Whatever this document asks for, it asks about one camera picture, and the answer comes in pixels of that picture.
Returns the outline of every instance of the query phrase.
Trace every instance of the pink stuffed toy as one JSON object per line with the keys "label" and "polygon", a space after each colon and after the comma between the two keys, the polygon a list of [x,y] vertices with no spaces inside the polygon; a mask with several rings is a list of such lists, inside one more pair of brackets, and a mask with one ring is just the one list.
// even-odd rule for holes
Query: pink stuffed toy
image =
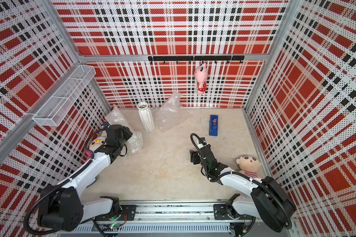
{"label": "pink stuffed toy", "polygon": [[199,67],[195,69],[194,73],[195,79],[197,80],[197,86],[198,86],[198,95],[201,93],[205,92],[207,89],[207,78],[208,78],[208,70],[207,70],[207,64],[203,63]]}
{"label": "pink stuffed toy", "polygon": [[256,171],[261,168],[262,164],[250,155],[243,155],[236,160],[240,167],[240,173],[245,174],[251,178],[259,178]]}

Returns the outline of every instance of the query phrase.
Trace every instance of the striped shirt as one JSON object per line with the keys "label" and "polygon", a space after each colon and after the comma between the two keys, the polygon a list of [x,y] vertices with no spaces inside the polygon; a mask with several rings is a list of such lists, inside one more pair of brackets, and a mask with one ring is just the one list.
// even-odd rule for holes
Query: striped shirt
{"label": "striped shirt", "polygon": [[244,171],[244,174],[251,178],[258,178],[258,175],[256,172]]}

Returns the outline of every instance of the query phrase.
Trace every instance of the red plaid wall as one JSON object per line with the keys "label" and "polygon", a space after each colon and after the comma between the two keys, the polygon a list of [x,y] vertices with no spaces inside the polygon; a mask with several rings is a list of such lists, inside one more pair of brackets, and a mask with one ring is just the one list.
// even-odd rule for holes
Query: red plaid wall
{"label": "red plaid wall", "polygon": [[307,236],[356,236],[356,1],[301,2],[249,114]]}
{"label": "red plaid wall", "polygon": [[[104,121],[104,109],[88,85],[58,127],[35,125],[0,165],[0,236],[27,236],[26,212],[48,184],[84,163],[83,144]],[[31,216],[36,225],[37,213]]]}
{"label": "red plaid wall", "polygon": [[95,79],[111,105],[136,107],[146,101],[160,107],[175,91],[187,107],[244,107],[262,61],[207,62],[209,79],[204,94],[197,95],[193,77],[200,62],[94,62]]}
{"label": "red plaid wall", "polygon": [[39,2],[0,1],[0,141],[74,62]]}
{"label": "red plaid wall", "polygon": [[52,0],[83,55],[261,54],[286,1]]}

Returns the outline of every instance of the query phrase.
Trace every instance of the metal rail base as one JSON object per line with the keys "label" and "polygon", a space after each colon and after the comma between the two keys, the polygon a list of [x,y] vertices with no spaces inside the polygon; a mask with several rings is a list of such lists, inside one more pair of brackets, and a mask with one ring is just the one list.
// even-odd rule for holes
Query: metal rail base
{"label": "metal rail base", "polygon": [[[193,201],[123,201],[121,206],[136,205],[133,221],[127,221],[120,228],[109,229],[112,224],[124,221],[98,220],[105,233],[231,233],[230,225],[242,220],[215,220],[214,204],[225,204],[226,200]],[[71,232],[60,234],[99,233],[93,223],[80,224]]]}

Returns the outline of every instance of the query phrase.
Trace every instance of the white ceramic vase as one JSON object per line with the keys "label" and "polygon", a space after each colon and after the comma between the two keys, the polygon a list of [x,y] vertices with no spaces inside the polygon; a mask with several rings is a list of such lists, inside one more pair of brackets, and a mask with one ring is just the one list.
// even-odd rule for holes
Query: white ceramic vase
{"label": "white ceramic vase", "polygon": [[140,119],[141,119],[142,125],[144,126],[144,129],[147,132],[153,131],[155,126],[154,126],[152,112],[149,109],[148,103],[140,102],[140,103],[138,103],[137,108],[138,108],[138,114],[140,115]]}

